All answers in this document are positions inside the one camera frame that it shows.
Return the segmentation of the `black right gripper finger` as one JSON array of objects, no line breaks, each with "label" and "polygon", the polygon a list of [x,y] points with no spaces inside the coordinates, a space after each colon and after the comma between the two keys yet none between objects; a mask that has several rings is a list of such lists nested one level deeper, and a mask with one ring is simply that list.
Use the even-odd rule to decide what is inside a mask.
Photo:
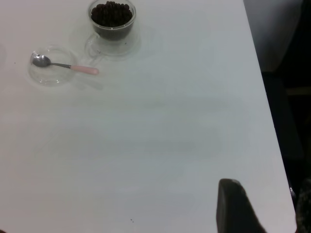
[{"label": "black right gripper finger", "polygon": [[264,233],[241,183],[235,179],[220,179],[216,210],[219,233]]}]

